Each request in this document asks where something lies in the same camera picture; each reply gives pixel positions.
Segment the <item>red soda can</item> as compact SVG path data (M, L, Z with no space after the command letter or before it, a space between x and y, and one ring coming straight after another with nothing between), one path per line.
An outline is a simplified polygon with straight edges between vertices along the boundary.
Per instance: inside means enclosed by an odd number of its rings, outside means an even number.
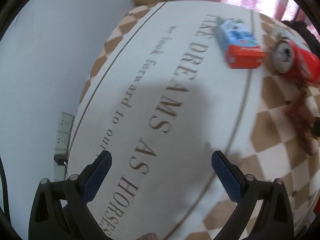
M319 85L319 58L291 40L280 40L272 53L275 70L296 82Z

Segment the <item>checkered brown white bedspread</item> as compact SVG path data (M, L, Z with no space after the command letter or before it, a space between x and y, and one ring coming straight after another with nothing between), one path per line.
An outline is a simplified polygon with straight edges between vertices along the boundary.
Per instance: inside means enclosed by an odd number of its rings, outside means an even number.
M88 207L111 239L212 239L235 208L211 166L222 151L259 180L281 178L299 230L319 196L319 152L306 155L284 111L299 89L270 58L231 69L214 34L241 19L266 54L290 27L224 3L174 1L130 10L92 67L75 116L68 173L98 154L112 167Z

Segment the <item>orange blue milk carton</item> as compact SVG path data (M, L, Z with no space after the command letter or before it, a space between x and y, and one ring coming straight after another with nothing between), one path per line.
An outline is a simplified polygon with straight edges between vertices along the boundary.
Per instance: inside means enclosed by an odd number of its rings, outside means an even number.
M265 54L243 20L218 17L215 35L231 68L256 69L262 64Z

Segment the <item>white wall power strip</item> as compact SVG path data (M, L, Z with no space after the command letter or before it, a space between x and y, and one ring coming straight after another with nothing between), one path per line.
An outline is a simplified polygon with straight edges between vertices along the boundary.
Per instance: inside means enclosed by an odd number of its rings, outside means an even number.
M61 112L56 131L53 156L53 181L63 181L67 176L68 147L71 138L74 116Z

